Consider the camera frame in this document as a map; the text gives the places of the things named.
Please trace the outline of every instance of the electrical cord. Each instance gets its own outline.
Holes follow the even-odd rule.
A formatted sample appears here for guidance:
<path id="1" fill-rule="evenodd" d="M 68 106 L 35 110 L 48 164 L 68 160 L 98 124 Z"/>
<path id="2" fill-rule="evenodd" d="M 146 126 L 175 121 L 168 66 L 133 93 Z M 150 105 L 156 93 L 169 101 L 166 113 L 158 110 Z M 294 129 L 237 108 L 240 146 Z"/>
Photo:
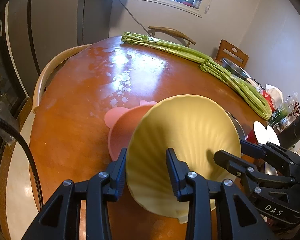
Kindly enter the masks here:
<path id="1" fill-rule="evenodd" d="M 42 190 L 41 190 L 41 185 L 39 181 L 39 175 L 37 171 L 37 167 L 35 166 L 33 155 L 30 151 L 30 148 L 28 144 L 26 143 L 25 139 L 21 136 L 21 134 L 14 129 L 9 123 L 7 123 L 5 120 L 0 118 L 0 128 L 4 130 L 6 133 L 11 135 L 13 138 L 16 139 L 16 141 L 21 145 L 23 148 L 24 152 L 26 153 L 26 156 L 28 158 L 33 176 L 34 176 L 34 182 L 38 191 L 38 197 L 39 197 L 39 206 L 40 209 L 43 207 L 43 197 L 42 197 Z"/>
<path id="2" fill-rule="evenodd" d="M 132 13 L 128 10 L 127 7 L 124 6 L 124 4 L 118 0 L 122 6 L 125 8 L 125 10 L 131 15 L 131 17 L 145 30 L 145 32 L 149 35 L 149 36 L 152 36 L 152 34 L 132 15 Z"/>

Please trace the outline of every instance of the wooden chair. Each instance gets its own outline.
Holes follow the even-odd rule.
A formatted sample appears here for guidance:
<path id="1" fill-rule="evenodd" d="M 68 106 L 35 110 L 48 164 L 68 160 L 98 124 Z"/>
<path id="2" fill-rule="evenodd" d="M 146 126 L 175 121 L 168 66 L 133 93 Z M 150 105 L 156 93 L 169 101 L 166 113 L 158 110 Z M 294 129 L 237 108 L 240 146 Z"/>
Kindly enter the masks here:
<path id="1" fill-rule="evenodd" d="M 239 59 L 242 60 L 242 62 L 237 60 L 235 57 L 232 57 L 228 53 L 224 52 L 224 49 L 226 49 L 230 53 L 237 56 Z M 217 56 L 216 56 L 216 60 L 222 61 L 222 58 L 224 58 L 224 57 L 231 60 L 233 63 L 235 63 L 236 65 L 238 65 L 239 67 L 242 67 L 242 68 L 244 68 L 244 66 L 246 65 L 246 63 L 249 59 L 248 55 L 244 54 L 236 46 L 232 45 L 231 43 L 229 43 L 225 40 L 221 40 L 219 50 L 218 50 L 218 53 L 217 53 Z"/>
<path id="2" fill-rule="evenodd" d="M 64 63 L 68 58 L 72 57 L 75 54 L 78 54 L 83 49 L 87 48 L 92 44 L 87 45 L 81 45 L 77 47 L 73 47 L 70 49 L 67 49 L 58 55 L 56 55 L 50 62 L 44 67 L 42 70 L 39 79 L 37 81 L 37 84 L 35 85 L 34 89 L 34 95 L 33 95 L 33 101 L 32 101 L 32 112 L 35 114 L 37 111 L 37 108 L 40 104 L 42 95 L 44 93 L 44 88 L 46 86 L 47 80 L 49 79 L 50 75 L 53 73 L 53 71 L 60 66 L 60 64 Z"/>
<path id="3" fill-rule="evenodd" d="M 176 36 L 178 38 L 182 38 L 186 41 L 188 41 L 188 44 L 186 45 L 187 47 L 190 46 L 190 43 L 192 43 L 193 45 L 195 45 L 195 41 L 192 40 L 191 38 L 189 38 L 188 36 L 186 36 L 185 34 L 183 34 L 180 31 L 177 31 L 175 29 L 171 29 L 171 28 L 165 28 L 165 27 L 154 27 L 154 26 L 149 26 L 149 30 L 153 30 L 152 31 L 152 36 L 154 37 L 155 33 L 157 31 L 171 35 L 171 36 Z"/>

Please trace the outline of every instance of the window sill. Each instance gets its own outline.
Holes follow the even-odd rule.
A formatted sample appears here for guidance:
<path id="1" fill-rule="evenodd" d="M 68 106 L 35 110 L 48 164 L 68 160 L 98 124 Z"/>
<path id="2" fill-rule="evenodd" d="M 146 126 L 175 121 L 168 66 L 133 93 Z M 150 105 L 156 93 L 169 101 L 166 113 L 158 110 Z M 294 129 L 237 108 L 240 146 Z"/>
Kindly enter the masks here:
<path id="1" fill-rule="evenodd" d="M 196 16 L 202 18 L 200 11 L 198 9 L 187 6 L 180 2 L 173 1 L 173 0 L 141 0 L 141 1 L 154 2 L 154 3 L 159 3 L 162 5 L 170 6 L 170 7 L 177 8 L 179 10 L 191 13 L 193 15 L 196 15 Z"/>

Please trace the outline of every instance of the white wall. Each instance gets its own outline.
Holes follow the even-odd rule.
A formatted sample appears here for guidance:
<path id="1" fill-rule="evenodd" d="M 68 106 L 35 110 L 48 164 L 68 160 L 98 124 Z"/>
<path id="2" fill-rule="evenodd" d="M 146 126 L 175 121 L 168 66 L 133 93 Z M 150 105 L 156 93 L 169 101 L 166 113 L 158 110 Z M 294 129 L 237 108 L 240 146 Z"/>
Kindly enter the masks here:
<path id="1" fill-rule="evenodd" d="M 197 42 L 191 48 L 208 55 L 216 54 L 221 39 L 238 46 L 246 33 L 257 9 L 259 0 L 202 0 L 202 18 L 166 5 L 140 0 L 121 0 L 134 17 L 146 28 L 161 26 L 177 29 Z M 204 14 L 206 5 L 210 5 Z M 110 19 L 110 37 L 124 31 L 145 34 L 118 0 L 113 1 Z M 158 38 L 176 42 L 162 33 Z"/>
<path id="2" fill-rule="evenodd" d="M 300 15 L 288 0 L 260 0 L 240 49 L 249 55 L 246 71 L 300 102 Z"/>

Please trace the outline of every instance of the celery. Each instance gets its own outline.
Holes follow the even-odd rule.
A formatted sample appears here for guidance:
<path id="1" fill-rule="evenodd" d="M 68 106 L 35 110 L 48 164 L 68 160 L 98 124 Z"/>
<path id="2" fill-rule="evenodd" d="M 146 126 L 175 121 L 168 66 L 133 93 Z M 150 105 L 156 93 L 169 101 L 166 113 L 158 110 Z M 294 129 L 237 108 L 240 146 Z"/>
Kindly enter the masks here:
<path id="1" fill-rule="evenodd" d="M 199 63 L 199 68 L 202 71 L 215 76 L 235 90 L 259 116 L 266 120 L 271 117 L 272 111 L 268 102 L 250 83 L 232 75 L 230 71 L 214 62 L 211 57 L 203 54 L 202 52 L 170 41 L 138 33 L 125 32 L 121 41 L 132 45 L 141 45 L 158 49 Z"/>

